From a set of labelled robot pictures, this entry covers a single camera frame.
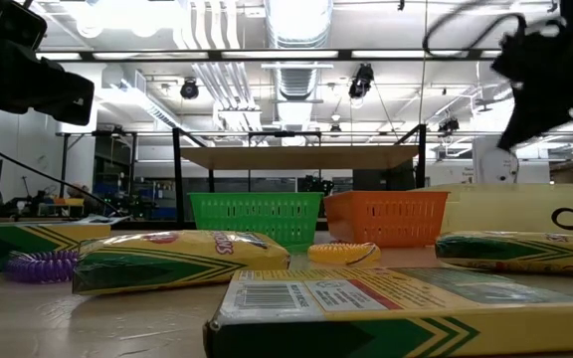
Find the desk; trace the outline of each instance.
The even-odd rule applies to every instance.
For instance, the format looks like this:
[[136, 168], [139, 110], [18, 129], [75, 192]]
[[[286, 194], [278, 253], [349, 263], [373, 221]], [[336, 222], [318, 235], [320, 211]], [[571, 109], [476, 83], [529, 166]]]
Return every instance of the desk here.
[[[386, 250], [380, 264], [435, 267], [438, 262], [431, 249]], [[291, 267], [304, 269], [310, 264], [305, 256], [296, 256]], [[573, 277], [509, 277], [573, 295]], [[99, 297], [72, 295], [70, 289], [67, 283], [8, 282], [0, 274], [0, 357], [203, 358], [202, 325], [218, 308], [227, 286]], [[573, 357], [573, 353], [539, 357]]]

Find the wooden shelf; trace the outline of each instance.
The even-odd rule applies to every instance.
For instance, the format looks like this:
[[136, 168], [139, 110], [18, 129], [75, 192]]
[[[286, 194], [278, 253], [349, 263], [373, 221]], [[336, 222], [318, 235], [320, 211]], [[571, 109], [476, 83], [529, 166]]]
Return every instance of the wooden shelf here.
[[416, 145], [354, 147], [183, 148], [181, 155], [207, 169], [391, 169], [419, 153]]

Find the black camera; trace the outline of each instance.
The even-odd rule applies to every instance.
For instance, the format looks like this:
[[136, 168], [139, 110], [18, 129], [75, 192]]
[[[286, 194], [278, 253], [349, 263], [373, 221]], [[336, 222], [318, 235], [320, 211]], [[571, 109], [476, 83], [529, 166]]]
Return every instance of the black camera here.
[[180, 95], [185, 99], [194, 99], [198, 96], [196, 79], [185, 79], [185, 85], [180, 89]]
[[361, 64], [348, 94], [353, 99], [363, 98], [370, 91], [370, 83], [375, 81], [375, 74], [370, 64]]
[[0, 109], [24, 114], [33, 108], [61, 122], [87, 125], [95, 85], [55, 62], [37, 59], [47, 28], [24, 6], [0, 0]]

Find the barcode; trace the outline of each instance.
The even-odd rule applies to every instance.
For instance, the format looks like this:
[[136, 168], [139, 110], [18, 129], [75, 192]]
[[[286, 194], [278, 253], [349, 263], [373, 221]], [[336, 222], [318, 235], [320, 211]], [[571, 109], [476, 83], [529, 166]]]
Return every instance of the barcode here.
[[287, 284], [243, 284], [236, 292], [239, 309], [297, 308]]

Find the purple spiral keychain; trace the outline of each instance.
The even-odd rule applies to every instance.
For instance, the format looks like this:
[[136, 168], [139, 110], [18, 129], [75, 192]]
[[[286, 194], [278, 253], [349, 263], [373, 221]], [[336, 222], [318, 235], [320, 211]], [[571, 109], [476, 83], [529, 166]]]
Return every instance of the purple spiral keychain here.
[[55, 283], [72, 280], [76, 251], [23, 254], [12, 252], [4, 266], [6, 278], [27, 283]]

